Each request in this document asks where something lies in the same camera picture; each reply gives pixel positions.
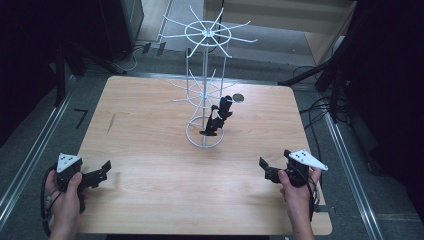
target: wire spiral rack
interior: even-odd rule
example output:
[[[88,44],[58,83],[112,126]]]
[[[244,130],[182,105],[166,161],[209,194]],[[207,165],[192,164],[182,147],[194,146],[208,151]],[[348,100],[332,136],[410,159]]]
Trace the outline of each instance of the wire spiral rack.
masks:
[[[200,131],[205,130],[206,128],[206,122],[209,118],[209,116],[206,115],[206,110],[211,109],[212,105],[218,105],[222,97],[222,90],[225,88],[229,88],[235,84],[233,83],[224,86],[225,65],[227,63],[227,58],[232,57],[228,54],[229,42],[231,40],[236,40],[247,43],[253,43],[256,42],[257,39],[247,40],[234,37],[231,33],[231,30],[247,26],[250,21],[245,24],[240,24],[233,27],[226,27],[221,22],[219,22],[224,12],[224,8],[221,9],[215,21],[200,20],[196,13],[193,11],[191,5],[190,10],[197,21],[194,21],[189,24],[180,23],[166,16],[163,16],[166,21],[184,26],[184,34],[160,34],[160,36],[163,38],[186,38],[186,85],[180,85],[176,81],[171,82],[172,85],[174,85],[175,87],[184,89],[186,91],[186,97],[182,99],[173,99],[171,101],[188,101],[193,106],[195,106],[195,111],[191,116],[190,120],[188,121],[186,127],[187,139],[195,146],[209,148],[218,145],[222,141],[222,139],[224,138],[224,129],[220,128],[217,133],[217,136],[205,136],[199,133]],[[190,51],[190,48],[188,48],[189,43],[194,44],[194,48],[192,51]],[[189,59],[193,57],[193,54],[197,50],[202,48],[202,75],[195,77],[189,68]],[[216,69],[214,69],[212,75],[208,77],[209,53],[211,48],[219,48],[225,55],[220,81],[215,79]]]

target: aluminum rail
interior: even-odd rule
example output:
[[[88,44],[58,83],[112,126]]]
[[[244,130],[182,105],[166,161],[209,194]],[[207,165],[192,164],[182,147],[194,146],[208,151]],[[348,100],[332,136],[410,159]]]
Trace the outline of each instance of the aluminum rail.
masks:
[[[370,239],[383,240],[383,234],[378,225],[374,211],[368,197],[362,187],[359,176],[355,170],[352,159],[350,158],[347,147],[343,141],[339,127],[333,122],[329,114],[325,114],[328,129],[330,130],[337,152],[340,156],[342,166],[346,173],[347,180],[352,189],[353,196],[359,208],[362,220],[364,221],[365,229],[368,232]]]
[[[12,183],[7,189],[5,195],[0,201],[0,231],[3,229],[6,224],[7,219],[9,218],[10,213],[12,212],[14,206],[16,205],[22,191],[24,190],[32,172],[37,166],[40,156],[43,154],[43,151],[50,140],[53,132],[55,131],[60,119],[65,112],[72,92],[76,87],[76,79],[71,76],[68,80],[69,92],[65,96],[62,103],[53,109],[50,117],[39,133],[37,139],[35,140],[34,145],[29,150],[27,156],[25,157],[24,162],[16,173]]]

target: human hand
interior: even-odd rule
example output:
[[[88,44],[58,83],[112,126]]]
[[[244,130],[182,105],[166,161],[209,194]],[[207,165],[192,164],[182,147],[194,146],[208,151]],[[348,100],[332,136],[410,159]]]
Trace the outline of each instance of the human hand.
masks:
[[[50,239],[74,239],[81,225],[80,201],[77,194],[82,174],[76,173],[68,183],[66,192],[57,189],[56,171],[49,172],[46,180],[46,192],[50,194],[53,204],[54,228]]]
[[[315,185],[321,176],[321,169],[312,168],[310,177]],[[284,170],[278,171],[278,177],[283,185],[280,192],[284,201],[287,203],[287,215],[292,223],[293,235],[295,239],[314,239],[309,212],[310,192],[308,186],[300,188],[293,187],[290,179]],[[315,185],[308,181],[312,192],[315,191]]]

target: wooden table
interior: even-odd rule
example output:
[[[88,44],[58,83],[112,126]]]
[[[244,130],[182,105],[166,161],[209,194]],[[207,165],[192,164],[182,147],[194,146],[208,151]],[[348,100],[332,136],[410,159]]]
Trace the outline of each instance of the wooden table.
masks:
[[[286,168],[284,149],[308,149],[293,92],[250,84],[224,89],[224,96],[234,93],[245,101],[231,107],[223,141],[203,149],[185,134],[195,107],[170,101],[185,90],[170,80],[111,77],[79,155],[83,172],[109,159],[112,169],[91,191],[80,231],[290,234],[281,185],[264,179],[258,163],[262,156]],[[312,225],[315,234],[332,231],[328,213],[315,213]]]

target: black cable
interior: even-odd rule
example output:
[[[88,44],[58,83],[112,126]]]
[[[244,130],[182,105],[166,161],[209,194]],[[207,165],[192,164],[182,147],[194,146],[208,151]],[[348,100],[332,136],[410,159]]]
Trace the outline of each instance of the black cable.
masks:
[[[309,176],[309,180],[311,180],[310,183],[312,183],[312,185],[314,185],[314,189],[315,189],[315,191],[314,191],[315,192],[315,198],[314,198],[314,205],[315,205],[315,207],[314,207],[314,210],[315,210],[316,207],[319,205],[318,188],[317,188],[317,184],[318,183],[315,183],[314,182],[314,179],[312,179],[311,176]]]
[[[316,66],[316,67],[314,67],[314,68],[312,68],[312,69],[310,69],[310,70],[308,70],[308,71],[300,74],[297,77],[294,77],[292,79],[285,80],[285,81],[280,81],[277,84],[279,86],[288,86],[288,87],[290,87],[290,86],[292,86],[292,85],[294,85],[294,84],[296,84],[296,83],[298,83],[300,81],[303,81],[304,79],[306,79],[306,78],[308,78],[310,76],[313,76],[313,75],[315,75],[315,74],[323,71],[329,65],[330,60],[328,60],[327,62],[321,63],[320,65],[318,65],[318,66]]]
[[[312,127],[312,125],[314,123],[319,122],[325,116],[325,114],[327,114],[327,113],[328,113],[328,111],[321,112],[319,115],[315,116],[314,119],[312,119],[312,121],[310,121],[309,124],[306,125],[303,129],[306,130],[309,127]]]
[[[309,186],[309,181],[307,180],[307,178],[293,164],[287,163],[287,165],[290,166],[293,170],[295,170],[302,177],[303,181],[305,182],[306,186],[308,187],[309,195],[311,196],[311,198],[313,198],[312,188],[311,188],[311,186]]]
[[[221,3],[221,9],[224,8],[224,0],[222,0]],[[219,20],[218,20],[219,24],[218,24],[218,30],[221,30],[221,23],[222,23],[222,14],[221,16],[219,16]],[[218,40],[217,42],[219,43],[221,41],[221,36],[218,36]],[[213,52],[216,49],[217,46],[215,46],[212,50],[210,50],[208,53]]]
[[[312,122],[312,119],[311,119],[311,112],[312,112],[312,111],[309,111],[309,113],[308,113],[309,123],[311,123],[311,122]],[[316,133],[315,133],[314,125],[313,125],[313,124],[311,124],[311,125],[310,125],[310,127],[311,127],[312,136],[314,137],[315,144],[316,144],[316,148],[317,148],[317,151],[318,151],[318,159],[319,159],[320,161],[322,161],[322,159],[321,159],[321,148],[320,148],[319,143],[318,143],[318,138],[317,138],[317,135],[316,135]]]
[[[296,71],[297,71],[297,70],[299,70],[299,69],[302,69],[302,68],[314,68],[314,66],[300,66],[300,67],[297,67],[297,68],[295,68],[295,69],[293,70],[293,72],[292,72],[292,77],[295,77],[295,73],[296,73]]]
[[[40,195],[41,220],[42,220],[44,232],[46,233],[47,236],[50,236],[50,234],[51,234],[50,227],[49,227],[49,218],[50,218],[49,215],[50,214],[49,214],[48,210],[46,209],[46,205],[45,205],[46,200],[45,200],[44,195],[45,195],[47,177],[48,177],[50,171],[54,170],[54,169],[56,169],[56,164],[51,166],[44,173],[43,182],[41,183],[41,195]]]
[[[303,113],[305,113],[305,112],[309,112],[310,110],[327,109],[328,107],[325,107],[325,106],[330,106],[330,104],[328,104],[328,103],[323,103],[323,104],[320,104],[320,105],[315,105],[313,108],[309,107],[309,108],[307,108],[307,109],[300,110],[300,111],[299,111],[299,113],[300,113],[300,114],[303,114]]]

